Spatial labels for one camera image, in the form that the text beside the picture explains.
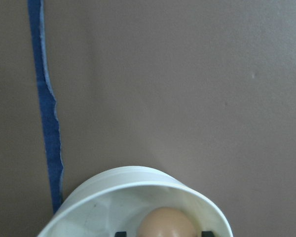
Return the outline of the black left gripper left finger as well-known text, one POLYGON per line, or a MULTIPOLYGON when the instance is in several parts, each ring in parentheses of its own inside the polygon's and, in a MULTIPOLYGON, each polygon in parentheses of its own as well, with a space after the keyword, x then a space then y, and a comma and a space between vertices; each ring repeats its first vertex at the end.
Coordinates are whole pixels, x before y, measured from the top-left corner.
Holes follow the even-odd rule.
POLYGON ((116 232, 114 237, 127 237, 127 232, 126 231, 116 232))

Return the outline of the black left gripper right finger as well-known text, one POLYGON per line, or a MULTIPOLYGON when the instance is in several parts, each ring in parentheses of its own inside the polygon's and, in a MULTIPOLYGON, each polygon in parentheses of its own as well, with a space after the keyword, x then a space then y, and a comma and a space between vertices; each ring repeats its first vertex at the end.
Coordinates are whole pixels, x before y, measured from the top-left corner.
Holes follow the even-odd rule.
POLYGON ((214 233, 212 231, 202 231, 201 237, 214 237, 214 233))

